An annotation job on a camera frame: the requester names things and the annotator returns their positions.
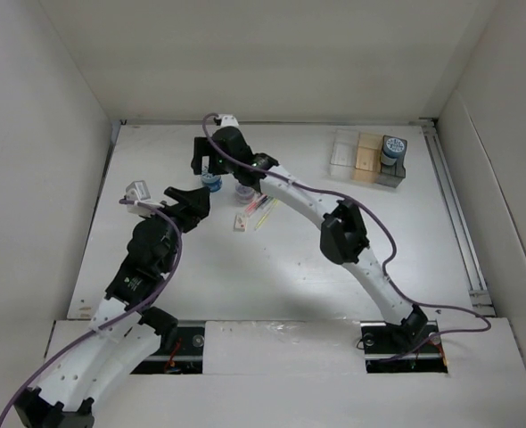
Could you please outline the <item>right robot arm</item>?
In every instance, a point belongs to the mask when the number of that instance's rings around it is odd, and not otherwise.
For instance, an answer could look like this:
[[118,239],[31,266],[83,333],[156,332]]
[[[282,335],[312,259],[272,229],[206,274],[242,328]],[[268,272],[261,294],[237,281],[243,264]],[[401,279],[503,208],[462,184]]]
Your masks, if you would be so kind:
[[233,126],[194,138],[194,174],[202,173],[204,159],[209,173],[233,175],[241,185],[277,199],[319,229],[320,251],[351,273],[374,301],[397,354],[411,351],[421,342],[427,316],[401,296],[383,272],[367,238],[358,202],[304,185],[273,157],[253,152],[240,129]]

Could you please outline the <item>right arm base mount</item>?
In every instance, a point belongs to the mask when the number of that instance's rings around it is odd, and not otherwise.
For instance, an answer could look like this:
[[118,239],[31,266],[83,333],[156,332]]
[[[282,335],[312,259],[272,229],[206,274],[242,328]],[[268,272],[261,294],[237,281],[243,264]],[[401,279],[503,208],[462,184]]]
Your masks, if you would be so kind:
[[440,337],[425,341],[439,331],[436,323],[429,323],[413,343],[399,343],[398,336],[383,322],[361,323],[360,330],[356,347],[364,352],[369,374],[448,373]]

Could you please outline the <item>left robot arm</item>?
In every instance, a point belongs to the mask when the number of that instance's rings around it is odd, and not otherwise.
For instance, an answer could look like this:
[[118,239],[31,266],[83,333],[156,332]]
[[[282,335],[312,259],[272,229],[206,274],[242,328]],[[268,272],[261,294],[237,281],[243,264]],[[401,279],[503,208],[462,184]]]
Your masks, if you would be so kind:
[[12,406],[26,427],[91,427],[94,411],[146,358],[171,351],[177,319],[153,303],[175,274],[182,236],[210,213],[206,187],[152,200],[136,181],[120,204],[140,217],[127,256],[104,291],[86,332],[55,353],[21,387]]

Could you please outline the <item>blue cleaning gel jar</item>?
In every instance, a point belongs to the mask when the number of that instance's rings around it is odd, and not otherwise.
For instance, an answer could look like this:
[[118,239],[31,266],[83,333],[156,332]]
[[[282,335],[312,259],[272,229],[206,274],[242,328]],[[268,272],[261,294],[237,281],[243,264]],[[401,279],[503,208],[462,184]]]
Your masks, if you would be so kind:
[[394,165],[398,159],[404,156],[406,150],[406,140],[395,136],[384,136],[380,153],[381,164],[385,166]]
[[206,173],[201,175],[201,183],[204,187],[207,187],[211,193],[215,193],[222,187],[222,178],[219,175]]

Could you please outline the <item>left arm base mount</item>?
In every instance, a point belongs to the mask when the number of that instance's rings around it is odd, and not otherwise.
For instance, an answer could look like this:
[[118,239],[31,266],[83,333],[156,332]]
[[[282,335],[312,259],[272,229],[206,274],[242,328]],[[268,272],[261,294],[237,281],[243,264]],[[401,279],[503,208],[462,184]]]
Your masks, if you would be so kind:
[[132,375],[201,375],[205,324],[184,322],[169,349],[160,349],[141,362]]

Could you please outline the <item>clear jar of paper clips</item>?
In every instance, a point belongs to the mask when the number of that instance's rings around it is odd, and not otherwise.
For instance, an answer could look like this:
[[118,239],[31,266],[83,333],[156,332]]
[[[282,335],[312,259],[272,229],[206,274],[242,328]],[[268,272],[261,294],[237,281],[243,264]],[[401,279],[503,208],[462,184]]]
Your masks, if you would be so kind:
[[242,205],[252,203],[255,198],[255,190],[241,184],[237,184],[234,189],[235,199]]

